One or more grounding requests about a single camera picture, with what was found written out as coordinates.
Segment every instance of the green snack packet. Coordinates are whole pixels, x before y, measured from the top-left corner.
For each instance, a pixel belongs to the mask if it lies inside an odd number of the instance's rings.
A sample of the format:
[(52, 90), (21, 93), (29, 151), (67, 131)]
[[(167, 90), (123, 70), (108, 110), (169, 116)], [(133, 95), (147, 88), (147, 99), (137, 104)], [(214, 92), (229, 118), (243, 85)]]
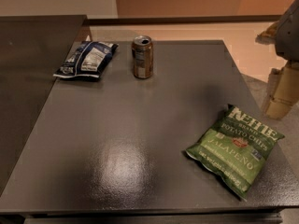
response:
[(246, 200), (255, 177), (262, 170), (277, 140), (284, 135), (231, 105), (187, 154)]

